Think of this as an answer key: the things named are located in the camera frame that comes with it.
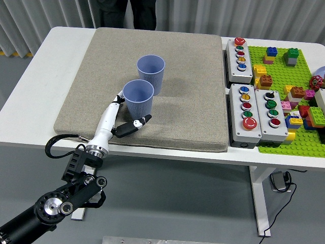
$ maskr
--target cable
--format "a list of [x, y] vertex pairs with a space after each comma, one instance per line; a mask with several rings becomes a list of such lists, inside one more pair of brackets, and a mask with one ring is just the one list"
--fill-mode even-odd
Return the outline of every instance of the cable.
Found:
[[[76, 138], [76, 137], [79, 137], [79, 135], [75, 135], [75, 134], [62, 134], [62, 135], [57, 135], [57, 136], [53, 136], [45, 145], [45, 154], [49, 157], [49, 158], [52, 158], [52, 159], [60, 159], [60, 158], [63, 158], [63, 157], [66, 157], [66, 156], [69, 156], [71, 154], [74, 153], [74, 151], [70, 151], [64, 155], [60, 155], [60, 156], [53, 156], [51, 154], [51, 147], [57, 143], [59, 140], [61, 139], [65, 139], [65, 138]], [[84, 144], [79, 144], [76, 148], [79, 148], [79, 147], [83, 147], [84, 150], [86, 151], [86, 147]]]
[[308, 170], [301, 171], [298, 169], [288, 169], [288, 170], [292, 170], [292, 171], [296, 171], [296, 172], [300, 172], [300, 173], [306, 173], [308, 171]]
[[267, 231], [267, 230], [269, 230], [273, 225], [274, 225], [274, 223], [275, 223], [275, 221], [276, 221], [276, 218], [278, 217], [278, 215], [282, 212], [282, 210], [285, 208], [285, 207], [287, 207], [288, 206], [288, 204], [291, 202], [291, 200], [292, 200], [292, 198], [293, 198], [293, 195], [294, 195], [294, 193], [296, 192], [296, 189], [297, 189], [297, 185], [295, 184], [295, 183], [290, 183], [290, 185], [294, 185], [295, 186], [295, 189], [294, 189], [294, 191], [292, 192], [292, 194], [291, 194], [291, 196], [290, 196], [290, 199], [289, 199], [289, 201], [286, 203], [286, 205], [285, 206], [283, 206], [282, 207], [282, 209], [276, 214], [276, 216], [275, 216], [275, 218], [274, 218], [274, 221], [273, 221], [273, 223], [270, 225], [270, 227], [269, 228], [267, 228], [266, 230], [264, 230], [264, 236], [263, 236], [263, 238], [262, 238], [262, 240], [259, 242], [259, 244], [261, 244], [262, 243], [262, 241], [264, 240], [264, 238], [266, 237], [266, 234], [265, 234], [265, 232]]

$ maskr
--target person's legs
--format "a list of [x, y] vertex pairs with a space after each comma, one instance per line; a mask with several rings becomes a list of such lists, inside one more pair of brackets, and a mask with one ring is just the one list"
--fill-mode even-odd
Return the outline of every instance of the person's legs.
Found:
[[123, 28], [127, 0], [97, 0], [101, 27]]
[[135, 29], [156, 29], [156, 0], [130, 0]]

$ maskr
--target power cord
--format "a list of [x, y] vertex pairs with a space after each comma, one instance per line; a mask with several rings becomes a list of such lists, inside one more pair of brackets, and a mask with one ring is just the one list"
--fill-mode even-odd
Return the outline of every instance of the power cord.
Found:
[[[59, 155], [59, 156], [54, 156], [52, 155], [51, 153], [51, 147], [57, 143], [59, 140], [61, 139], [65, 139], [65, 138], [79, 138], [80, 140], [84, 141], [84, 142], [88, 142], [88, 139], [87, 138], [84, 138], [82, 136], [79, 136], [79, 135], [75, 135], [75, 134], [62, 134], [62, 135], [57, 135], [57, 136], [53, 136], [45, 145], [45, 154], [46, 156], [48, 156], [49, 158], [52, 158], [52, 159], [60, 159], [60, 158], [63, 158], [63, 157], [66, 157], [66, 156], [69, 156], [71, 154], [73, 154], [75, 151], [70, 151], [64, 155]], [[84, 144], [79, 144], [76, 149], [78, 149], [79, 147], [83, 147], [84, 151], [86, 151], [86, 147]]]
[[295, 183], [292, 183], [292, 178], [291, 178], [291, 175], [290, 175], [290, 173], [289, 173], [288, 171], [285, 173], [284, 180], [285, 180], [286, 188], [285, 188], [284, 190], [279, 190], [279, 189], [277, 189], [277, 188], [275, 187], [275, 184], [274, 184], [274, 181], [273, 181], [273, 176], [272, 176], [272, 174], [270, 175], [270, 182], [271, 182], [271, 184], [273, 184], [274, 189], [276, 189], [279, 193], [287, 192], [287, 191], [289, 190], [289, 188], [290, 188], [291, 185], [294, 185], [294, 186], [295, 186], [295, 189], [294, 189], [294, 191], [292, 192], [289, 201], [288, 201], [288, 202], [285, 204], [285, 206], [283, 206], [282, 209], [280, 209], [280, 211], [276, 214], [276, 216], [275, 216], [275, 218], [274, 218], [272, 224], [270, 225], [270, 227], [267, 228], [266, 230], [264, 230], [264, 236], [262, 237], [262, 240], [259, 242], [259, 244], [262, 243], [262, 241], [263, 241], [264, 238], [266, 237], [266, 231], [268, 231], [268, 230], [269, 230], [269, 229], [274, 225], [274, 223], [275, 223], [275, 221], [276, 221], [276, 218], [277, 218], [278, 215], [282, 212], [282, 210], [283, 210], [285, 207], [288, 206], [288, 204], [291, 202], [291, 200], [292, 200], [292, 198], [293, 198], [294, 193], [296, 192], [297, 185], [296, 185]]

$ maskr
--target button panel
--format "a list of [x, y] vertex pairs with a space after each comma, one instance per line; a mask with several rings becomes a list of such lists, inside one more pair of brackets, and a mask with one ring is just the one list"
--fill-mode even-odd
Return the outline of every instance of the button panel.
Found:
[[253, 78], [247, 42], [243, 38], [229, 39], [226, 52], [228, 82], [249, 84]]
[[242, 144], [248, 143], [249, 148], [253, 148], [262, 137], [254, 87], [232, 84], [229, 98], [233, 144], [236, 147], [244, 147]]
[[278, 91], [257, 89], [255, 97], [262, 131], [261, 141], [284, 141], [288, 130]]

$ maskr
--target blue plastic cup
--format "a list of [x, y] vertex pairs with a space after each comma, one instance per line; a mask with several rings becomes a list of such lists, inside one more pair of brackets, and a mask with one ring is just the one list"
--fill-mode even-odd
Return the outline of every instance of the blue plastic cup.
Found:
[[159, 94], [163, 84], [165, 61], [157, 55], [146, 55], [137, 62], [139, 77], [149, 81], [154, 88], [154, 96]]
[[146, 80], [132, 80], [123, 87], [123, 96], [133, 119], [151, 113], [154, 88]]

